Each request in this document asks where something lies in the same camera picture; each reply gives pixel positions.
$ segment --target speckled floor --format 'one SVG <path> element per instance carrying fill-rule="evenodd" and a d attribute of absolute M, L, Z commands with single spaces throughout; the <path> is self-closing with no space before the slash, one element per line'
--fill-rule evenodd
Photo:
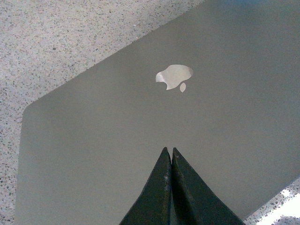
<path fill-rule="evenodd" d="M 202 0 L 0 0 L 0 224 L 14 221 L 26 106 Z M 300 179 L 245 220 L 299 193 Z M 299 224 L 289 215 L 274 224 Z"/>

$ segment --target laptop lid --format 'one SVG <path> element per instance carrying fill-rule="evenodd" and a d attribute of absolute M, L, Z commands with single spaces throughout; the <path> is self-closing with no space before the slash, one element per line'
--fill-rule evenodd
<path fill-rule="evenodd" d="M 266 203 L 300 175 L 299 9 L 208 0 L 27 107 L 16 224 L 118 224 L 165 146 L 240 218 Z"/>

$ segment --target apple logo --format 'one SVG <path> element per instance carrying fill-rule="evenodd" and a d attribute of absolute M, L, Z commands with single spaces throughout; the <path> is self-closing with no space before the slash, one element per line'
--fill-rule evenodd
<path fill-rule="evenodd" d="M 165 82 L 167 84 L 167 90 L 176 88 L 181 82 L 189 79 L 193 75 L 193 70 L 190 67 L 184 65 L 170 65 L 164 71 L 156 74 L 156 82 Z M 180 91 L 184 92 L 186 84 L 182 83 Z"/>

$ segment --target terrazzo floor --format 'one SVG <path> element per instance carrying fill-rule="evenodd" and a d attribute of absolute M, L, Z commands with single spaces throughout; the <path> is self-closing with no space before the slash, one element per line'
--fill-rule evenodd
<path fill-rule="evenodd" d="M 201 2 L 0 0 L 1 225 L 14 222 L 25 107 Z M 265 220 L 265 224 L 300 224 L 299 210 L 294 214 L 286 210 L 281 219 L 280 215 L 274 216 L 274 209 L 299 197 L 299 187 L 300 179 L 297 179 L 245 223 L 262 225 L 264 219 L 273 215 L 273 220 Z"/>

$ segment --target laptop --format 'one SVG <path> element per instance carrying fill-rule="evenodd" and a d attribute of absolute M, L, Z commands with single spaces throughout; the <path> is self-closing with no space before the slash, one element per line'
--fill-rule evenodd
<path fill-rule="evenodd" d="M 252 214 L 300 176 L 299 10 L 207 0 L 27 107 L 16 224 L 119 224 L 164 147 Z"/>

